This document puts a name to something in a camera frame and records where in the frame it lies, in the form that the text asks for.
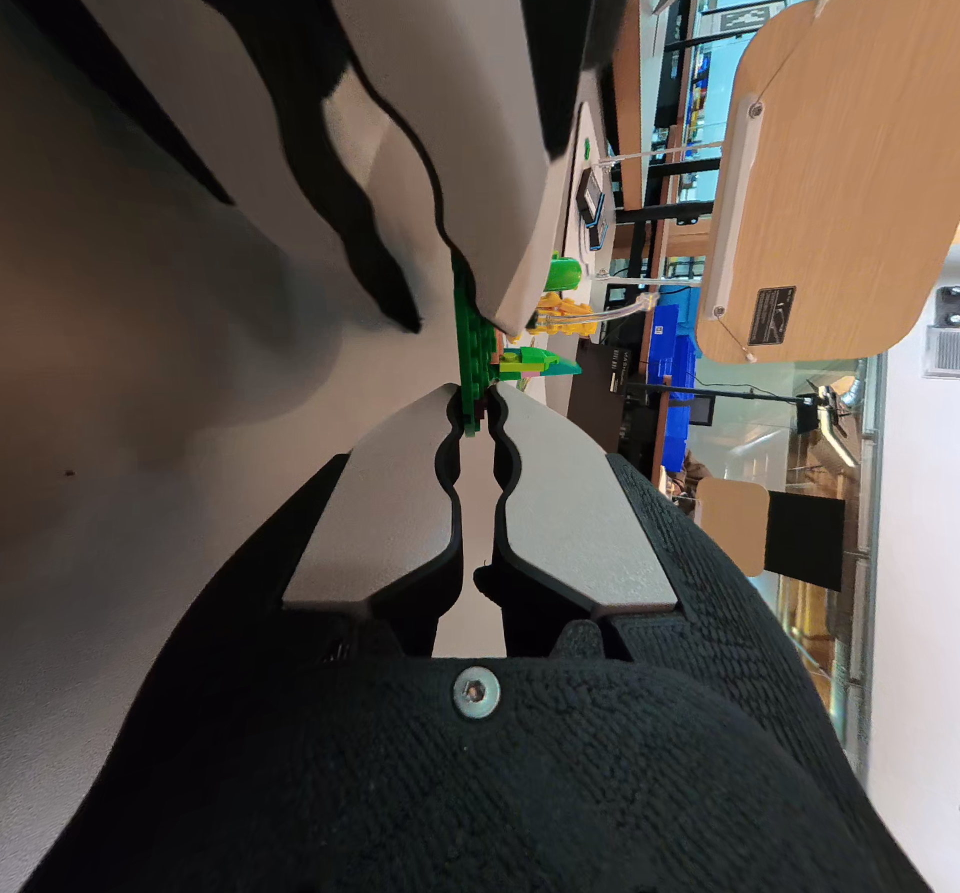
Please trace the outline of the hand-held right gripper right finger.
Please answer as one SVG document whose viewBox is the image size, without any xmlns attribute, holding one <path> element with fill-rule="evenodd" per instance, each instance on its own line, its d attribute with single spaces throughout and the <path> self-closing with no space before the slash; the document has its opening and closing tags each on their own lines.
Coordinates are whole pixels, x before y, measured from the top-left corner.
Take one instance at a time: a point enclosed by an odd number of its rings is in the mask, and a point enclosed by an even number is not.
<svg viewBox="0 0 960 893">
<path fill-rule="evenodd" d="M 603 448 L 515 387 L 487 397 L 500 496 L 476 585 L 500 610 L 506 652 L 548 654 L 573 622 L 674 613 L 676 592 Z"/>
</svg>

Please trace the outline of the green lego flower model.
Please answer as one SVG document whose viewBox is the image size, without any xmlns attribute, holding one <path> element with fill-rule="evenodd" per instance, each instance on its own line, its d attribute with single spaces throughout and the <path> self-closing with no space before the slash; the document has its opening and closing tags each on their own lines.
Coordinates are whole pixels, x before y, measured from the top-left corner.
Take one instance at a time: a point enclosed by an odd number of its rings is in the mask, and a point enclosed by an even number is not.
<svg viewBox="0 0 960 893">
<path fill-rule="evenodd" d="M 504 334 L 470 305 L 466 267 L 453 261 L 454 318 L 461 377 L 461 424 L 465 436 L 473 437 L 481 427 L 487 407 L 487 394 L 494 384 L 514 383 L 520 390 L 534 379 L 573 377 L 581 374 L 580 365 L 558 353 L 534 345 L 521 344 L 522 335 Z M 597 327 L 614 319 L 625 319 L 639 312 L 654 310 L 660 295 L 647 290 L 637 294 L 633 303 L 614 310 L 594 312 L 584 302 L 569 299 L 565 293 L 581 282 L 579 260 L 554 254 L 545 286 L 536 302 L 532 335 L 592 336 Z"/>
</svg>

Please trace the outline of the black white marker tag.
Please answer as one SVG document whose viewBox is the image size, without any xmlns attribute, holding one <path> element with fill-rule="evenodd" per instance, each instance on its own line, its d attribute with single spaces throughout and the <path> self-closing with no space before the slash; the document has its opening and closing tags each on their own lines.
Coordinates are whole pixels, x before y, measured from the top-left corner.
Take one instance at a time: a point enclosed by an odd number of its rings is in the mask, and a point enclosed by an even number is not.
<svg viewBox="0 0 960 893">
<path fill-rule="evenodd" d="M 718 8 L 714 11 L 714 33 L 740 35 L 757 32 L 789 4 L 790 0 L 763 0 Z"/>
</svg>

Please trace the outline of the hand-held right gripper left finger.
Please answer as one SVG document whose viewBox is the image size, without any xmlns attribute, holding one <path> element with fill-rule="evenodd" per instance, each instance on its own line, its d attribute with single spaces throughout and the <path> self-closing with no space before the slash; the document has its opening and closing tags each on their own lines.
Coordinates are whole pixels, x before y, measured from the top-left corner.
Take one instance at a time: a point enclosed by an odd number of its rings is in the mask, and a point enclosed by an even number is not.
<svg viewBox="0 0 960 893">
<path fill-rule="evenodd" d="M 440 385 L 354 444 L 285 608 L 387 623 L 404 653 L 433 652 L 463 585 L 459 401 Z"/>
</svg>

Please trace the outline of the black panel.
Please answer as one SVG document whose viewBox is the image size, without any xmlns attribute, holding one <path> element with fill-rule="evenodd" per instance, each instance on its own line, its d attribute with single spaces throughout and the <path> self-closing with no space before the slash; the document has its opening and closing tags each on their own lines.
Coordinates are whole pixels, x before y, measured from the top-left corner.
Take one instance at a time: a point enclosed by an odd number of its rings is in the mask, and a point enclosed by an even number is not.
<svg viewBox="0 0 960 893">
<path fill-rule="evenodd" d="M 769 491 L 764 571 L 840 593 L 845 507 L 842 499 Z"/>
</svg>

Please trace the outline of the blue storage bin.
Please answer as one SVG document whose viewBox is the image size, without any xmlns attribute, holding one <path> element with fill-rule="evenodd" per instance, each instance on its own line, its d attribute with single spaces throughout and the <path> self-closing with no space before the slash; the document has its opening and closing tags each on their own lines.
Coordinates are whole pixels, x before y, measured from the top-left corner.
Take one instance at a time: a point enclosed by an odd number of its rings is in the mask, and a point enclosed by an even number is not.
<svg viewBox="0 0 960 893">
<path fill-rule="evenodd" d="M 670 474 L 678 474 L 685 465 L 690 434 L 690 404 L 670 400 L 666 411 L 661 466 Z"/>
<path fill-rule="evenodd" d="M 692 389 L 701 353 L 696 345 L 688 311 L 676 302 L 658 304 L 651 319 L 651 338 L 646 365 L 648 383 Z"/>
</svg>

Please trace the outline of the clear plastic rod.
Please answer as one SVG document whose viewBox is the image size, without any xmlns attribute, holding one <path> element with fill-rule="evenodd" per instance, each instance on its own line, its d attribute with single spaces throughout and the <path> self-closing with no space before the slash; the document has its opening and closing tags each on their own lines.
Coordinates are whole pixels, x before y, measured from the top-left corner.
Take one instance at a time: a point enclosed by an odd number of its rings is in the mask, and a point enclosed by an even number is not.
<svg viewBox="0 0 960 893">
<path fill-rule="evenodd" d="M 606 157 L 599 159 L 598 164 L 602 167 L 612 167 L 617 164 L 622 164 L 630 160 L 637 159 L 647 159 L 650 157 L 658 156 L 669 156 L 669 155 L 687 155 L 689 152 L 699 152 L 703 150 L 713 150 L 723 147 L 724 140 L 716 140 L 709 142 L 685 142 L 681 143 L 679 146 L 669 147 L 669 146 L 660 146 L 651 150 L 635 152 L 630 154 L 619 154 L 619 155 L 607 155 Z"/>
</svg>

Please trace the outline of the black box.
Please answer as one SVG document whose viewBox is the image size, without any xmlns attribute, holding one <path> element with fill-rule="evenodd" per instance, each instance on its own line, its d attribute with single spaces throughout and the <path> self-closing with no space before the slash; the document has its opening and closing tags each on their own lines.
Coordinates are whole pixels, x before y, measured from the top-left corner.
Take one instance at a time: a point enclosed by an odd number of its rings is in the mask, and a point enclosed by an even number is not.
<svg viewBox="0 0 960 893">
<path fill-rule="evenodd" d="M 610 346 L 580 339 L 575 359 L 580 372 L 571 380 L 567 418 L 598 443 L 618 434 L 625 405 L 626 383 L 639 371 L 639 347 Z"/>
</svg>

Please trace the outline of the white board black edge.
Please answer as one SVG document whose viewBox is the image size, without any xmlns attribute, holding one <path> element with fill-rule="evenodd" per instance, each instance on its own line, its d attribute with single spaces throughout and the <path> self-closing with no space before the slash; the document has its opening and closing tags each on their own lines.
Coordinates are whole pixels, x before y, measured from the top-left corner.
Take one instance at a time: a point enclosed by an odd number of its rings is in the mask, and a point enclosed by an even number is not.
<svg viewBox="0 0 960 893">
<path fill-rule="evenodd" d="M 578 106 L 576 120 L 574 137 L 571 140 L 572 166 L 567 215 L 563 239 L 558 251 L 563 257 L 578 262 L 582 271 L 579 285 L 575 289 L 566 291 L 565 297 L 576 303 L 588 305 L 591 312 L 599 313 L 605 306 L 608 285 L 605 281 L 595 281 L 595 278 L 598 274 L 606 276 L 610 273 L 617 231 L 617 197 L 614 191 L 611 167 L 602 166 L 598 163 L 599 160 L 606 158 L 608 155 L 608 143 L 606 137 L 599 131 L 596 111 L 589 103 L 582 102 Z M 591 157 L 588 162 L 583 162 L 582 159 L 584 138 L 591 140 Z M 600 251 L 589 249 L 587 226 L 582 222 L 575 203 L 578 183 L 582 171 L 587 167 L 595 167 L 598 170 L 598 175 L 602 176 L 605 193 L 604 205 L 598 221 L 606 222 L 608 230 L 604 246 Z"/>
</svg>

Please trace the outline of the grey wall box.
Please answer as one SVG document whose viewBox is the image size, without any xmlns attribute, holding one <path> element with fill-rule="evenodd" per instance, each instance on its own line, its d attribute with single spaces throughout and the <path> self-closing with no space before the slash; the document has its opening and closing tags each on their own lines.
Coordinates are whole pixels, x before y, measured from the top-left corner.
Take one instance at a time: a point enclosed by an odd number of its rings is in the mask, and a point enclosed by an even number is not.
<svg viewBox="0 0 960 893">
<path fill-rule="evenodd" d="M 939 287 L 932 322 L 926 327 L 922 375 L 931 380 L 959 379 L 959 285 Z"/>
</svg>

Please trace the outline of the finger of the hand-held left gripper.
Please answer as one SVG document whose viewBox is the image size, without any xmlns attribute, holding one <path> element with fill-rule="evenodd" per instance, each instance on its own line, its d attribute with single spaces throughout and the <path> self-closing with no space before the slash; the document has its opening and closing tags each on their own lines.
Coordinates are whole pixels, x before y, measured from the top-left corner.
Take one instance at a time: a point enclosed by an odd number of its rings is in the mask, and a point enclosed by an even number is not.
<svg viewBox="0 0 960 893">
<path fill-rule="evenodd" d="M 521 0 L 332 0 L 359 71 L 438 181 L 439 224 L 477 311 L 519 334 L 546 280 L 561 199 Z"/>
<path fill-rule="evenodd" d="M 378 310 L 421 329 L 371 181 L 392 119 L 367 93 L 331 0 L 79 0 L 277 248 L 338 239 Z"/>
</svg>

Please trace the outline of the brown wooden desk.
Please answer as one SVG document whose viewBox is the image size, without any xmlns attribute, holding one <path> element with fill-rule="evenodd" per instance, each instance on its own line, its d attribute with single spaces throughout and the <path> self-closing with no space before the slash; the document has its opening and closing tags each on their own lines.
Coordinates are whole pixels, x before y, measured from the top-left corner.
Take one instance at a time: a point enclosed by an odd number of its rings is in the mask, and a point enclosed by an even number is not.
<svg viewBox="0 0 960 893">
<path fill-rule="evenodd" d="M 610 63 L 619 154 L 680 146 L 691 128 L 686 110 L 698 0 L 627 0 Z M 669 261 L 707 254 L 712 201 L 680 198 L 682 180 L 719 169 L 719 149 L 650 156 L 615 164 L 621 207 L 614 252 L 629 254 L 627 278 L 667 279 Z"/>
</svg>

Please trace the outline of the small wooden board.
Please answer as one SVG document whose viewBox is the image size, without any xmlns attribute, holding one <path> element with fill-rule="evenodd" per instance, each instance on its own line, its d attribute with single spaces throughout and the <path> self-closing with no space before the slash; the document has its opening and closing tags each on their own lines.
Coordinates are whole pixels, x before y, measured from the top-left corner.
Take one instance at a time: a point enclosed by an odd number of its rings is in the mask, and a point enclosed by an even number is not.
<svg viewBox="0 0 960 893">
<path fill-rule="evenodd" d="M 699 481 L 693 521 L 747 577 L 764 572 L 769 491 L 753 482 Z"/>
</svg>

